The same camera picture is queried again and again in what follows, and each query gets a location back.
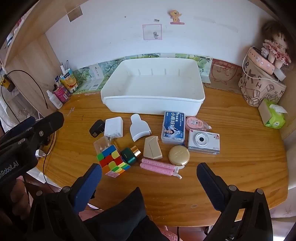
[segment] pink hair roller clip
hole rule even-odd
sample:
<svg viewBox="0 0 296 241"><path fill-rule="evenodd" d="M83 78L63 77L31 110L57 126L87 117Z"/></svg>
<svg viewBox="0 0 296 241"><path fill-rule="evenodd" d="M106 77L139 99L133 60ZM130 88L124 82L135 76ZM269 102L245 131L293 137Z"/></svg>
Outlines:
<svg viewBox="0 0 296 241"><path fill-rule="evenodd" d="M178 174L178 172L180 169L184 168L184 166L174 166L169 163L153 161L146 158L142 159L142 163L140 164L140 167L143 169L164 174L167 176L175 176L175 177L178 177L179 179L182 179L182 177Z"/></svg>

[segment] white wall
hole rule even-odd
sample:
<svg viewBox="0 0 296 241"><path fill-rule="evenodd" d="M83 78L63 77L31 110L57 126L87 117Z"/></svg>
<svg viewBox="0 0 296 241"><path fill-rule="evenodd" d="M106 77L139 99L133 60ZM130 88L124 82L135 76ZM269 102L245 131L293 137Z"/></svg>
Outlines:
<svg viewBox="0 0 296 241"><path fill-rule="evenodd" d="M145 53L186 53L242 65L260 27L272 17L248 0L89 0L71 23L63 17L46 36L60 62L73 69ZM185 25L171 25L176 9ZM143 40L142 24L159 19L163 40Z"/></svg>

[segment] green tissue package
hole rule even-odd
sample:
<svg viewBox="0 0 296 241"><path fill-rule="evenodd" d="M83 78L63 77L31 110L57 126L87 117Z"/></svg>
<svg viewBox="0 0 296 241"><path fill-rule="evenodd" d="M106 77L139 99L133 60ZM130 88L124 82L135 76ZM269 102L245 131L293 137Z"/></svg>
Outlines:
<svg viewBox="0 0 296 241"><path fill-rule="evenodd" d="M268 99L263 99L258 110L265 126L280 129L286 122L284 113L287 111Z"/></svg>

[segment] wooden tabletop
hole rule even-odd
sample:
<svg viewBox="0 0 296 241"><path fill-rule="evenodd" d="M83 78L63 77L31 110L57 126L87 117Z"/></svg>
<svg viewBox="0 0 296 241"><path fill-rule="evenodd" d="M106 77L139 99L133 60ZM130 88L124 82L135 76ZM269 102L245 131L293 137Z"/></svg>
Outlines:
<svg viewBox="0 0 296 241"><path fill-rule="evenodd" d="M262 124L258 109L249 106L243 97L227 91L205 87L205 101L197 117L208 122L212 132L220 134L220 154L190 153L190 161L179 171L181 180L141 169L136 163L116 178L103 175L91 204L106 210L123 200L137 186L144 196L147 214L157 225L208 226L220 215L212 207L196 177L196 166L206 162L227 185L242 191L262 188L269 208L287 198L288 174L286 152L280 133ZM64 126L59 130L55 147L45 163L45 174L61 187L71 186L97 163L93 138L89 129L98 119L123 118L122 138L114 139L119 150L136 145L141 151L145 137L135 143L129 133L131 114L112 113L102 103L100 93L73 95L60 110ZM172 145L160 140L163 116L142 115L158 135L163 154L169 162ZM42 170L43 161L38 168Z"/></svg>

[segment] human hand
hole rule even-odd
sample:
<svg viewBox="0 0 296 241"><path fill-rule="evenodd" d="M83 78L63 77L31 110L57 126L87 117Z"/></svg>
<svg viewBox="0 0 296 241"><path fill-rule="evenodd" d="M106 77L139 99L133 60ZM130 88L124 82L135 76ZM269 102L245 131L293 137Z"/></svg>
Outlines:
<svg viewBox="0 0 296 241"><path fill-rule="evenodd" d="M22 220L27 219L30 214L31 206L29 204L29 197L25 191L25 184L22 180L16 180L10 193L10 198L13 202L12 213L16 216L20 216ZM6 224L12 224L9 217L2 210L0 210L0 217Z"/></svg>

